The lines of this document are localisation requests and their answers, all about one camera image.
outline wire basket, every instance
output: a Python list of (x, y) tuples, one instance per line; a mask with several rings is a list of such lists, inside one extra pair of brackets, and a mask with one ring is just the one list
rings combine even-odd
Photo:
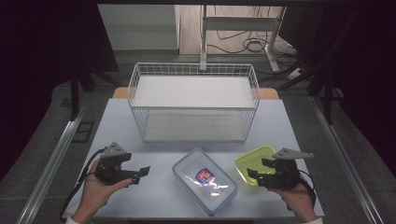
[(128, 103), (144, 141), (243, 142), (260, 102), (250, 64), (137, 63)]

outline person's left hand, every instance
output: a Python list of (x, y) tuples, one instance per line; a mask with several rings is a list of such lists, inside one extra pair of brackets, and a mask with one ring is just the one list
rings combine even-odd
[(102, 183), (94, 173), (99, 160), (96, 160), (89, 174), (85, 177), (81, 201), (78, 210), (72, 216), (73, 220), (78, 223), (89, 223), (93, 215), (103, 207), (108, 198), (117, 190), (127, 188), (132, 184), (132, 179), (121, 180), (114, 185)]

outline green plastic tray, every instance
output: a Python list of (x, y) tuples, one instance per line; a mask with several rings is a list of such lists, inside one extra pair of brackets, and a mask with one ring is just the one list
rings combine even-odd
[(262, 159), (274, 160), (275, 151), (269, 146), (258, 147), (236, 158), (235, 166), (239, 174), (249, 185), (257, 186), (257, 180), (248, 176), (247, 168), (257, 170), (259, 174), (274, 174), (275, 169), (262, 165)]

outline sleeve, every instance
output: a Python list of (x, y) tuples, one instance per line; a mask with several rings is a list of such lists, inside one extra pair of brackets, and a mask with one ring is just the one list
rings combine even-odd
[(300, 224), (323, 224), (323, 220), (320, 217), (317, 220), (313, 220), (313, 221), (305, 222), (305, 223), (300, 223)]
[(67, 217), (67, 220), (65, 224), (79, 224), (78, 222), (75, 222), (70, 216)]

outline white wall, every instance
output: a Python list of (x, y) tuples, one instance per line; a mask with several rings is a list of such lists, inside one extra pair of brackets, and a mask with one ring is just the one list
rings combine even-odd
[(178, 6), (98, 7), (114, 50), (178, 49)]

